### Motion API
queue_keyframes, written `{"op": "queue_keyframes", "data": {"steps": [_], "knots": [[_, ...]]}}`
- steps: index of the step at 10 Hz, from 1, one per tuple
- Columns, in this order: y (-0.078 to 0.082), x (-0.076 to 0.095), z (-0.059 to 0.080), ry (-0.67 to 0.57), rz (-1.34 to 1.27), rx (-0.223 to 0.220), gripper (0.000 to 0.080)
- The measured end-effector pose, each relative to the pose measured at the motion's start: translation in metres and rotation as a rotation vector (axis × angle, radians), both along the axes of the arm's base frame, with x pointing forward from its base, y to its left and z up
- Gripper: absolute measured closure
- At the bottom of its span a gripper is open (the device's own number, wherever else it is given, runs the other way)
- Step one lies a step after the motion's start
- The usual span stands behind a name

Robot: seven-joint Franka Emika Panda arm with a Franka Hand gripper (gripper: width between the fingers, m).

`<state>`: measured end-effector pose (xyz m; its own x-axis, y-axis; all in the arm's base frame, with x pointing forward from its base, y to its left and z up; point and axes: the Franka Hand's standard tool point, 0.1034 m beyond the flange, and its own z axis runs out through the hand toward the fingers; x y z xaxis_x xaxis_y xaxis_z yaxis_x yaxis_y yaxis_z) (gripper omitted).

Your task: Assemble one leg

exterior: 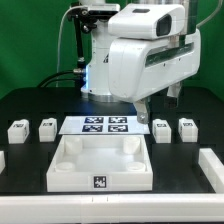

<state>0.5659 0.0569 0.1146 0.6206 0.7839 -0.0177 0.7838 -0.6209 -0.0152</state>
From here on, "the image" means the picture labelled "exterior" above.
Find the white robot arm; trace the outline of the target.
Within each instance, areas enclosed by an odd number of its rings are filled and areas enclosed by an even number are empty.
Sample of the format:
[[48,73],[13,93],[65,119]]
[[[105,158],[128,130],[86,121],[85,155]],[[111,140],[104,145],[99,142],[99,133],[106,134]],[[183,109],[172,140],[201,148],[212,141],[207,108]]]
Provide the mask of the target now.
[[200,65],[199,0],[79,0],[83,28],[92,32],[92,59],[85,89],[96,100],[134,105],[137,120],[149,121],[149,98],[167,91],[166,105],[178,105],[182,81]]

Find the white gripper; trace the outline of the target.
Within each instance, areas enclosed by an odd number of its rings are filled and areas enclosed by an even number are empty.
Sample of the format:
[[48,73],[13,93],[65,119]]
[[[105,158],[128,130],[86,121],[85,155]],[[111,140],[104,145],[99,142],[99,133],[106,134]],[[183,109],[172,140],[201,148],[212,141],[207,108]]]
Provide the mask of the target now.
[[118,38],[110,46],[110,93],[122,101],[136,101],[137,121],[141,124],[149,121],[148,103],[143,98],[169,86],[166,105],[176,108],[182,89],[182,84],[177,82],[198,71],[201,51],[199,30],[186,36],[183,47],[168,48],[168,45],[168,38],[154,41]]

